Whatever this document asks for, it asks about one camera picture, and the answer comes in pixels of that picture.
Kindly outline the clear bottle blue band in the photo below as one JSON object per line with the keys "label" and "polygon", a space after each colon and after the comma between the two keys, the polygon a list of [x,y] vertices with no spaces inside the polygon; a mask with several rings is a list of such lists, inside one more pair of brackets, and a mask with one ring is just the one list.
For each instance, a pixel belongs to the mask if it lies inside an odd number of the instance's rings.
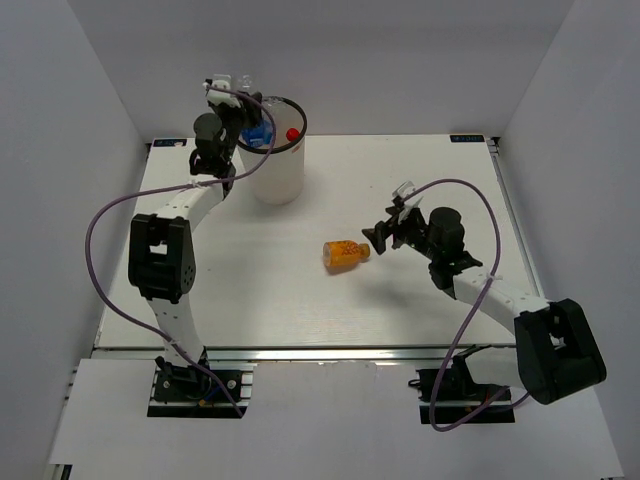
{"label": "clear bottle blue band", "polygon": [[256,100],[261,100],[262,105],[275,119],[284,117],[288,113],[289,105],[285,102],[285,99],[262,94],[250,75],[242,75],[238,80],[238,87],[241,92],[252,96]]}

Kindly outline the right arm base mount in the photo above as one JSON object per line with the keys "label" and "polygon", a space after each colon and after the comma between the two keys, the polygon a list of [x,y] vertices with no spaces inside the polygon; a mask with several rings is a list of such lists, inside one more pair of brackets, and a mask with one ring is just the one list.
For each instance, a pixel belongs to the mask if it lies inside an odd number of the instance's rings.
{"label": "right arm base mount", "polygon": [[[416,377],[407,382],[407,386],[418,394],[420,422],[429,425],[429,402],[435,383],[437,369],[421,369]],[[435,420],[439,425],[448,425],[473,412],[499,391],[494,384],[474,384],[465,387],[447,370],[441,382],[435,407]],[[515,414],[511,391],[507,390],[486,410],[475,416],[469,424],[513,424]]]}

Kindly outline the orange juice bottle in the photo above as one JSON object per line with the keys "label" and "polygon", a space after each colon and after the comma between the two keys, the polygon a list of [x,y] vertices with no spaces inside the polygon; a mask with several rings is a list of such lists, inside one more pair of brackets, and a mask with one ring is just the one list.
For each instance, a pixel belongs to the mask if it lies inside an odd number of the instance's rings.
{"label": "orange juice bottle", "polygon": [[328,270],[350,269],[367,261],[370,256],[368,244],[351,240],[326,242],[322,249],[323,264]]}

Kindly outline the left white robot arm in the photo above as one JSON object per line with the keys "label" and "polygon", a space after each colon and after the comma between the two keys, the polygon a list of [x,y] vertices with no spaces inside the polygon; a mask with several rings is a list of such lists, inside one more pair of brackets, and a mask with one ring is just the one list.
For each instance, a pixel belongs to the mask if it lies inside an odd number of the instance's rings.
{"label": "left white robot arm", "polygon": [[206,348],[188,298],[196,279],[193,232],[231,192],[236,175],[232,156],[241,131],[263,119],[259,92],[245,91],[238,98],[210,90],[206,97],[211,111],[194,121],[189,173],[217,182],[182,189],[155,212],[135,215],[129,239],[129,282],[148,302],[163,334],[164,354],[156,364],[169,387],[190,400],[207,396],[215,383],[205,369]]}

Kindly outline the clear bottle blue label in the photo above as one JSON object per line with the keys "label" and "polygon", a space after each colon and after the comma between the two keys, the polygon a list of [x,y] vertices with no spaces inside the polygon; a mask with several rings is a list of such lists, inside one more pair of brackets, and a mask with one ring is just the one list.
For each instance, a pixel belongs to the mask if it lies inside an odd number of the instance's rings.
{"label": "clear bottle blue label", "polygon": [[273,127],[269,120],[263,119],[256,127],[245,128],[241,132],[245,145],[251,148],[266,148],[273,139]]}

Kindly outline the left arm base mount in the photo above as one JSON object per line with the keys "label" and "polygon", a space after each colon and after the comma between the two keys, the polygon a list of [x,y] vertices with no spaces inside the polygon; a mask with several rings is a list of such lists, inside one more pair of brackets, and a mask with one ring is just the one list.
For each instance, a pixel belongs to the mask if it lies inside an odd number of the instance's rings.
{"label": "left arm base mount", "polygon": [[219,382],[192,366],[174,366],[162,356],[155,359],[149,394],[149,418],[239,419],[251,397],[252,371],[235,365],[208,367]]}

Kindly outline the clear bottle red cap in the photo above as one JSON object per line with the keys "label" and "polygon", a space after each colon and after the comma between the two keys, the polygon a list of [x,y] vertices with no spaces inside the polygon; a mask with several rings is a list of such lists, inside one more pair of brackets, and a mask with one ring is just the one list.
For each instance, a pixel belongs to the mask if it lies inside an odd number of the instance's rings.
{"label": "clear bottle red cap", "polygon": [[296,128],[289,128],[286,131],[286,139],[289,142],[295,141],[300,135],[300,132]]}

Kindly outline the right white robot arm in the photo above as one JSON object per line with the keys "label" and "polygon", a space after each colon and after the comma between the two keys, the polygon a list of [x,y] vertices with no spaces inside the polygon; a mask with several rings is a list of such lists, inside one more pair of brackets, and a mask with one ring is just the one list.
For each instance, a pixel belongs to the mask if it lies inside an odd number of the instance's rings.
{"label": "right white robot arm", "polygon": [[429,261],[436,288],[507,329],[512,347],[475,345],[453,356],[453,390],[472,399],[487,385],[522,388],[538,403],[557,400],[603,382],[607,369],[582,307],[550,301],[491,275],[464,245],[458,211],[439,207],[428,218],[417,208],[388,208],[386,221],[363,231],[378,254],[408,246]]}

